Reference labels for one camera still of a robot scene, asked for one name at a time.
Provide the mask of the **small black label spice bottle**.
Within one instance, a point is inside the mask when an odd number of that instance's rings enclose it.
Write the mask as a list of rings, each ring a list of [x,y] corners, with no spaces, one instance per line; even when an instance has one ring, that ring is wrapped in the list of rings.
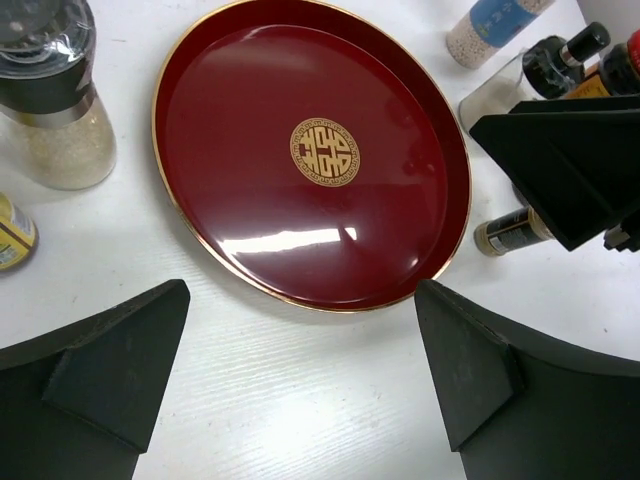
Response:
[[[486,256],[498,257],[554,239],[541,217],[530,207],[523,207],[474,230],[474,242]]]

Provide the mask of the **small yellow label bottle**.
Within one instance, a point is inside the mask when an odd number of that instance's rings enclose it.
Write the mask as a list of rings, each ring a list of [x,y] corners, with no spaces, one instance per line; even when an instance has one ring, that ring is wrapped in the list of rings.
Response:
[[[1,273],[23,267],[34,256],[39,231],[31,219],[4,193],[1,194]]]

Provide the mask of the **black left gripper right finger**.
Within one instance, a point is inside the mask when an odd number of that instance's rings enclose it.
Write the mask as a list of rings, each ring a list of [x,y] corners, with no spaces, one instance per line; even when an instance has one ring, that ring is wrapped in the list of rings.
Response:
[[[489,311],[414,294],[450,448],[469,479],[635,479],[639,365]]]

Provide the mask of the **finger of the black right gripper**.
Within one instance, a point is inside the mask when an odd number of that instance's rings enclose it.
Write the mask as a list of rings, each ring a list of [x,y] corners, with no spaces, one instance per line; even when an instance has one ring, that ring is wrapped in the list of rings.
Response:
[[[638,250],[638,96],[523,101],[470,135],[566,250]]]

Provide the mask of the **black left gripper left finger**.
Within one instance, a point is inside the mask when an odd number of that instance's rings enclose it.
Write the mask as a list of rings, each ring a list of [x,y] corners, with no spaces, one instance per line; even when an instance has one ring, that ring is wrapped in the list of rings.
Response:
[[[2,478],[132,478],[189,304],[186,283],[173,279],[2,349]]]

